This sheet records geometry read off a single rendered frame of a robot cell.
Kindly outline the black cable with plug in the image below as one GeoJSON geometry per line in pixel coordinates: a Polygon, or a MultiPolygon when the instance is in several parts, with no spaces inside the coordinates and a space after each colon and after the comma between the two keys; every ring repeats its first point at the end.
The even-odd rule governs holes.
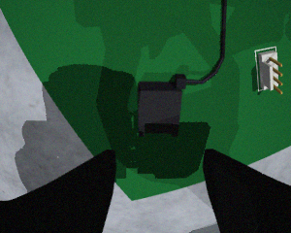
{"type": "Polygon", "coordinates": [[[218,73],[224,59],[224,48],[226,48],[226,9],[227,0],[223,0],[222,12],[222,50],[218,65],[214,71],[208,74],[202,81],[189,81],[182,74],[176,74],[175,82],[139,82],[138,88],[138,110],[139,110],[139,136],[146,133],[172,133],[178,135],[180,106],[182,89],[186,89],[185,83],[204,84],[218,73]]]}

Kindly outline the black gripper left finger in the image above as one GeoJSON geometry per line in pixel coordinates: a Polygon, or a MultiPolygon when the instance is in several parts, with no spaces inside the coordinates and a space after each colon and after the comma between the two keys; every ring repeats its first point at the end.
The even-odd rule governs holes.
{"type": "Polygon", "coordinates": [[[115,174],[115,152],[106,150],[51,183],[0,201],[0,233],[102,233],[115,174]]]}

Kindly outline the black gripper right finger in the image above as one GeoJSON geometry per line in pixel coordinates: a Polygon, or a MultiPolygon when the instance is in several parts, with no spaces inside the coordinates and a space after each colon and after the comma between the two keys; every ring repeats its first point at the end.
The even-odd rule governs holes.
{"type": "Polygon", "coordinates": [[[291,233],[291,186],[205,149],[204,176],[220,233],[291,233]]]}

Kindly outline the green circuit board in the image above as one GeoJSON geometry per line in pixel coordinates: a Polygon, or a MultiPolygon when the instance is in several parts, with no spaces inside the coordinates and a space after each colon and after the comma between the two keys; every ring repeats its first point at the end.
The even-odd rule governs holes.
{"type": "Polygon", "coordinates": [[[178,135],[139,136],[139,82],[202,81],[222,55],[223,0],[0,0],[22,53],[114,182],[145,199],[205,181],[204,152],[249,166],[291,147],[291,0],[227,0],[218,73],[185,83],[178,135]]]}

